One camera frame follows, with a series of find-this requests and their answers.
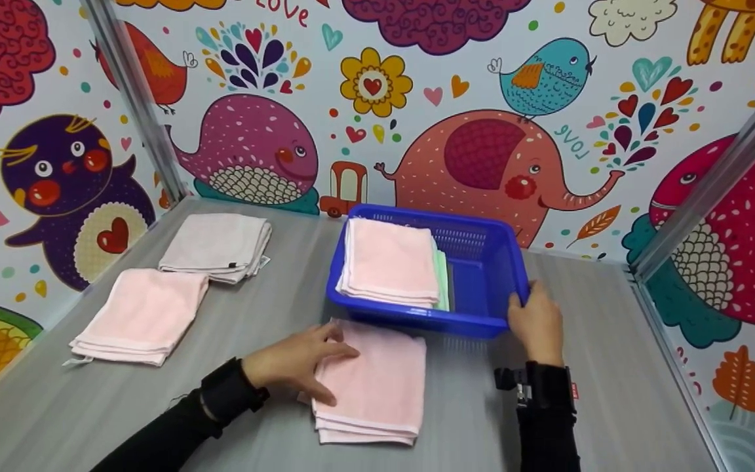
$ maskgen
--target blue bird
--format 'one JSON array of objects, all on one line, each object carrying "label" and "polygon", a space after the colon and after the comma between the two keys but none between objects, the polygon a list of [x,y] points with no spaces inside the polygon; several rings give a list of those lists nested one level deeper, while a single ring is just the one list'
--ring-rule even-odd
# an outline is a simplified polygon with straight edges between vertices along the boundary
[{"label": "blue bird", "polygon": [[593,73],[590,52],[578,39],[553,39],[515,71],[503,73],[503,60],[492,59],[488,71],[500,75],[500,90],[512,110],[531,120],[561,111],[584,90]]}]

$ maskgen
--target blue plastic basket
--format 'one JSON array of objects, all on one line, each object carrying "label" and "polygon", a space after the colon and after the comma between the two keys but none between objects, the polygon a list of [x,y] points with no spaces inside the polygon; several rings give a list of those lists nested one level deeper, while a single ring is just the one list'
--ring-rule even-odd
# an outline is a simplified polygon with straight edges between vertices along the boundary
[{"label": "blue plastic basket", "polygon": [[509,329],[509,294],[525,303],[530,293],[526,267],[512,227],[486,218],[420,212],[395,206],[360,204],[349,218],[368,218],[412,227],[428,227],[453,269],[452,311],[408,307],[352,298],[336,292],[345,262],[345,228],[339,234],[326,293],[343,305],[352,319],[494,338]]}]

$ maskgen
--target gray table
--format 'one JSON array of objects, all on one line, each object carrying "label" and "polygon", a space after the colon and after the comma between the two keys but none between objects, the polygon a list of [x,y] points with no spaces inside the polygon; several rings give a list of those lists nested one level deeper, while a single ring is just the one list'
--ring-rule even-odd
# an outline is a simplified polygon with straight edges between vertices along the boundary
[{"label": "gray table", "polygon": [[[240,212],[269,218],[272,261],[238,286],[213,284],[197,320],[161,368],[60,365],[67,344],[107,299],[119,272],[153,267],[185,216]],[[291,212],[187,199],[84,293],[57,326],[0,376],[0,470],[88,470],[232,356],[343,316],[324,297],[341,223]],[[581,399],[576,441],[584,470],[704,470],[712,462],[619,267],[526,254],[566,316],[566,359]],[[210,440],[188,470],[516,470],[513,402],[492,367],[521,364],[521,348],[425,334],[425,422],[413,448],[320,446],[309,409],[279,395]]]}]

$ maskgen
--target orange bird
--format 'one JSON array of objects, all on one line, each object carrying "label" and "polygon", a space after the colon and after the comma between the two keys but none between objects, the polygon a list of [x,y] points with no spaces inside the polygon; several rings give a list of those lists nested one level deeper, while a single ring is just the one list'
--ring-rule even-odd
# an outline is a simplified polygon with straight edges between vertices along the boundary
[{"label": "orange bird", "polygon": [[[165,114],[175,114],[176,111],[170,105],[176,104],[185,95],[185,86],[188,85],[188,69],[197,67],[197,59],[194,59],[194,54],[183,51],[183,65],[177,66],[165,57],[162,51],[134,25],[126,21],[124,24],[126,25],[126,32],[129,33],[132,40],[132,48],[136,51],[138,63],[141,65],[144,77],[147,80],[147,87],[153,94],[153,101],[159,108],[162,108]],[[118,88],[103,51],[94,44],[92,48],[95,50],[95,59],[101,63],[101,68],[104,69],[104,74],[107,74],[107,78],[113,83],[113,86]]]}]

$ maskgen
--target hand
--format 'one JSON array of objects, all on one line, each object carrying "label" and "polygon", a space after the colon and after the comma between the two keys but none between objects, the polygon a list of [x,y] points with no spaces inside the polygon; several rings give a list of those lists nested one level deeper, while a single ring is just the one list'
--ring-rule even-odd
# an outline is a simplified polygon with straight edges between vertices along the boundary
[{"label": "hand", "polygon": [[564,321],[558,303],[539,281],[531,281],[530,289],[525,307],[515,293],[509,296],[509,328],[526,347],[530,361],[564,367]]},{"label": "hand", "polygon": [[322,403],[336,405],[334,394],[314,377],[317,364],[326,357],[353,358],[360,353],[342,340],[336,323],[312,326],[243,359],[243,372],[255,388],[287,385]]}]

